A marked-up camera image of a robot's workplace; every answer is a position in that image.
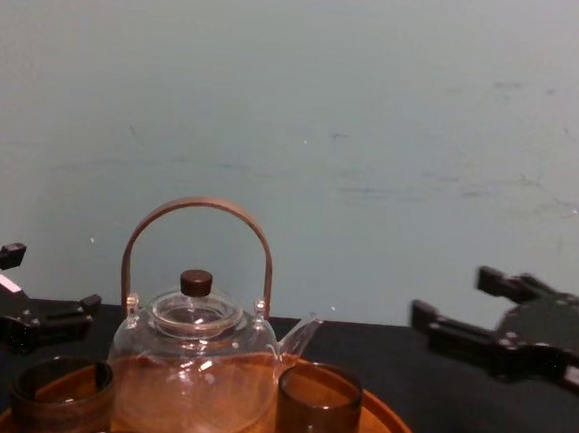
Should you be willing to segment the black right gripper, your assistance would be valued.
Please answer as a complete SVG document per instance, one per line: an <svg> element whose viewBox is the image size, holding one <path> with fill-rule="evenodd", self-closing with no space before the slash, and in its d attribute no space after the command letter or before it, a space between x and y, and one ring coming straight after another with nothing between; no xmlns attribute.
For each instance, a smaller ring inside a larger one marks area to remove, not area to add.
<svg viewBox="0 0 579 433"><path fill-rule="evenodd" d="M510 276L490 266L478 268L475 288L519 306L505 314L494 333L415 300L409 326L426 338L428 350L502 382L538 379L579 396L579 297L530 273Z"/></svg>

